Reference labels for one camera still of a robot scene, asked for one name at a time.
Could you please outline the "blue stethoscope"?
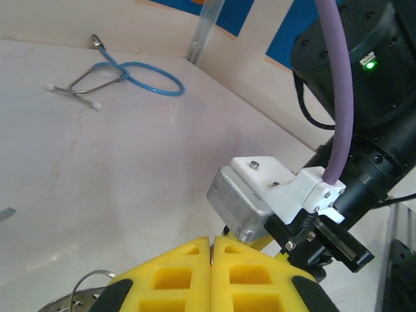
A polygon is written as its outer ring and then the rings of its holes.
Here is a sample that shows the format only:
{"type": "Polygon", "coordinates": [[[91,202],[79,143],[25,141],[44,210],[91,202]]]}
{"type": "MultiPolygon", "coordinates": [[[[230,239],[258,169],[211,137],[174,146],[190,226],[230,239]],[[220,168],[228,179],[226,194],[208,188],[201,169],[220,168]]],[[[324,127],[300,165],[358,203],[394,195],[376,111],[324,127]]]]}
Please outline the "blue stethoscope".
{"type": "Polygon", "coordinates": [[[106,61],[98,62],[92,65],[89,69],[87,69],[85,73],[83,73],[80,77],[74,80],[67,88],[61,88],[53,84],[47,84],[45,85],[45,89],[47,91],[60,92],[61,94],[66,94],[67,96],[71,98],[75,98],[77,101],[83,102],[85,105],[94,109],[95,111],[100,111],[102,108],[102,104],[99,102],[94,102],[89,99],[86,99],[85,96],[91,93],[97,92],[101,89],[104,89],[115,83],[120,83],[122,81],[128,81],[139,88],[143,88],[144,90],[147,90],[147,91],[150,91],[155,94],[162,95],[162,96],[177,97],[177,96],[182,96],[185,93],[185,85],[171,73],[168,73],[167,71],[164,71],[158,67],[155,67],[150,64],[143,63],[143,62],[131,61],[131,62],[118,63],[113,59],[113,57],[105,49],[103,42],[100,40],[100,38],[96,34],[91,35],[91,41],[92,41],[92,46],[94,47],[94,49],[97,49],[106,59],[106,61]],[[166,78],[174,82],[177,85],[178,90],[176,91],[163,90],[160,88],[156,88],[154,86],[150,86],[146,83],[143,83],[131,76],[128,70],[128,68],[130,67],[142,68],[145,70],[149,70],[151,72],[161,74],[162,76],[165,76],[166,78]],[[118,72],[119,75],[117,76],[117,78],[107,83],[101,84],[97,87],[91,88],[91,89],[87,89],[87,90],[75,90],[74,89],[75,85],[80,83],[84,78],[86,78],[91,73],[96,72],[98,70],[107,70],[107,69],[115,70],[116,72],[118,72]]]}

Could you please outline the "aluminium side rail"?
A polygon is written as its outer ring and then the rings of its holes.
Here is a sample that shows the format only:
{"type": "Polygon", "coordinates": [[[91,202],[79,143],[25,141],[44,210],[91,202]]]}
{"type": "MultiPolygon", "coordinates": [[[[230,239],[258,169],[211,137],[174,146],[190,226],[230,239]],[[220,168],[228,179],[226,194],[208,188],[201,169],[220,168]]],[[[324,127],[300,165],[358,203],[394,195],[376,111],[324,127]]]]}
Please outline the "aluminium side rail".
{"type": "Polygon", "coordinates": [[[390,240],[397,239],[416,250],[416,211],[408,207],[406,203],[394,203],[389,207],[387,237],[390,240]]]}

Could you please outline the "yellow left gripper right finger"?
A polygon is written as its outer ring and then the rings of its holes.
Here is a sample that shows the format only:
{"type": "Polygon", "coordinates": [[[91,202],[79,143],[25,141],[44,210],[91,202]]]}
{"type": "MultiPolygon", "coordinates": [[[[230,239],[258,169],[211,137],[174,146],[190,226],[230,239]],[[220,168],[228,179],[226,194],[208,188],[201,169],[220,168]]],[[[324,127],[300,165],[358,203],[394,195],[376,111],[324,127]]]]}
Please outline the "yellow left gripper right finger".
{"type": "Polygon", "coordinates": [[[227,237],[213,248],[213,312],[338,312],[315,278],[227,237]]]}

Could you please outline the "steel perforated key ring plate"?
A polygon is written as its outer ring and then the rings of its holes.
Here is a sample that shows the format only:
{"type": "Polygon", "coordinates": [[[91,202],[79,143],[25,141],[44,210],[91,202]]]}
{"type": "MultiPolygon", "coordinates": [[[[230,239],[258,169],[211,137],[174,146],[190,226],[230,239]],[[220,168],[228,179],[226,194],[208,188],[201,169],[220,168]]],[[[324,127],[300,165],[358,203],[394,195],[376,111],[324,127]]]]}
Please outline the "steel perforated key ring plate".
{"type": "MultiPolygon", "coordinates": [[[[77,290],[73,296],[71,312],[88,312],[104,289],[105,287],[94,287],[77,290]]],[[[51,301],[37,312],[68,312],[69,302],[70,294],[67,294],[51,301]]]]}

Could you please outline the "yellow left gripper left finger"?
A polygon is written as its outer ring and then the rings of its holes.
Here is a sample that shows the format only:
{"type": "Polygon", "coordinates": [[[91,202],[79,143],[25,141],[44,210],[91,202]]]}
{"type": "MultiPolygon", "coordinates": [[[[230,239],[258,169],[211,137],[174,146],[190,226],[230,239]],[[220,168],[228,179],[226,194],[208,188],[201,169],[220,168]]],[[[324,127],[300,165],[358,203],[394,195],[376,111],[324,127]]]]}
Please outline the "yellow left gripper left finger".
{"type": "Polygon", "coordinates": [[[198,237],[113,278],[94,312],[211,312],[211,251],[198,237]]]}

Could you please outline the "aluminium frame post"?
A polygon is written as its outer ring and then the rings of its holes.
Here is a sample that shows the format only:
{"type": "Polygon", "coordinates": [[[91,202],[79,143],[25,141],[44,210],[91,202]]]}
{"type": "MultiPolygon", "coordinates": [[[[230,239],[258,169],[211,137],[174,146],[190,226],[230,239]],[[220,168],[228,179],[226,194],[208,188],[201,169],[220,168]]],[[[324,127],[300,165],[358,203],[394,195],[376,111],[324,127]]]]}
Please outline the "aluminium frame post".
{"type": "Polygon", "coordinates": [[[187,50],[186,59],[193,65],[198,65],[203,50],[209,41],[210,33],[216,25],[225,0],[205,0],[198,19],[198,24],[187,50]]]}

